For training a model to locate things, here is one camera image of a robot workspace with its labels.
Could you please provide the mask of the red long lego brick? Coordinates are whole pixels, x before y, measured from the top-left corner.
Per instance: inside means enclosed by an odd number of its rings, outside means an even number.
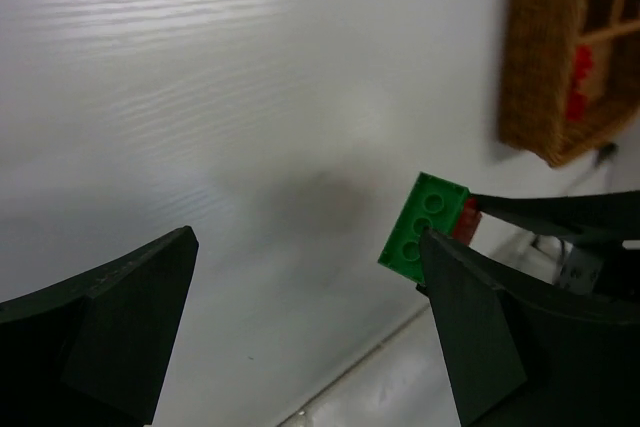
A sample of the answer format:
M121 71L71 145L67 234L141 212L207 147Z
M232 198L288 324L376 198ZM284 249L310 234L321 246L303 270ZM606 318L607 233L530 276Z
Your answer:
M589 99L583 92L583 84L589 78L593 67L592 48L589 45L580 44L576 48L574 56L573 72L567 97L566 120L569 122L579 122L585 116Z

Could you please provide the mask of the red flower picture lego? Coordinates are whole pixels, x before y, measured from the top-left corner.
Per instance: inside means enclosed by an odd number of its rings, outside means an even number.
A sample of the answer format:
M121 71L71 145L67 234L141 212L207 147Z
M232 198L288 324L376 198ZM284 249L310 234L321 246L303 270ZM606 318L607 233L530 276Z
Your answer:
M478 208L477 199L466 199L462 212L456 222L451 237L456 241L469 246L482 219L482 212Z

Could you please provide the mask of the green lego base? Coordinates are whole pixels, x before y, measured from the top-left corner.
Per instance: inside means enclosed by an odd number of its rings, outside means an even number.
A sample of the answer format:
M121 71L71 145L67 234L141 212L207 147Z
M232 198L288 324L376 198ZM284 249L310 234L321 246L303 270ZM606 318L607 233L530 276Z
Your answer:
M467 187L420 172L378 258L378 263L424 284L420 237L425 229L451 234L470 197Z

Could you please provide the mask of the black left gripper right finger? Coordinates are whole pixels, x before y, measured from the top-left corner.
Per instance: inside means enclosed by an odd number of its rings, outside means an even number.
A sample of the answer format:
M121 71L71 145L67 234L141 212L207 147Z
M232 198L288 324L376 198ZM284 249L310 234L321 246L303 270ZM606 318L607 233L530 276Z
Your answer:
M461 425L638 425L638 305L562 290L431 229L420 252Z

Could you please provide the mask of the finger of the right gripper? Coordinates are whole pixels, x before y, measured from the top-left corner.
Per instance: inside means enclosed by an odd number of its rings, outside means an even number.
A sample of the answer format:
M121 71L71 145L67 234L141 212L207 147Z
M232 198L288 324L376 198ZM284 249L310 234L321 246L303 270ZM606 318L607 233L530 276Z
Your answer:
M568 242L639 239L637 191L551 198L476 194L474 198L481 212L543 236Z

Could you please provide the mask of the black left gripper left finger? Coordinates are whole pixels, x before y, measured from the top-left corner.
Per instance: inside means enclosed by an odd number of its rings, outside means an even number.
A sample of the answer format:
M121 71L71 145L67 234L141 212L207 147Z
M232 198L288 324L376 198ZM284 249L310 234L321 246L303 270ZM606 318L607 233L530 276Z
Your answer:
M181 227L2 302L2 425L151 425L198 247Z

